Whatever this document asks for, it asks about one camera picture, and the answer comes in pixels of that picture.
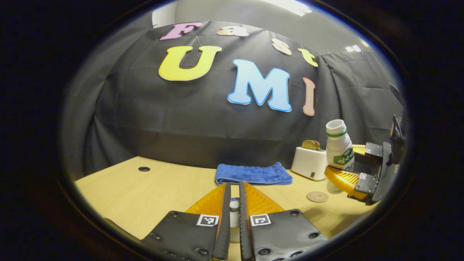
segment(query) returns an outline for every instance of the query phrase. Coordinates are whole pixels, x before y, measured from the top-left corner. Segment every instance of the folded towel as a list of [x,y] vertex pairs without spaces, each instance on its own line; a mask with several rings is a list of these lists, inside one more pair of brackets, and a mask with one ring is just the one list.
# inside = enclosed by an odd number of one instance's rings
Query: folded towel
[[239,181],[252,185],[288,185],[293,180],[280,162],[265,168],[219,164],[215,178],[218,186],[226,182],[238,184]]

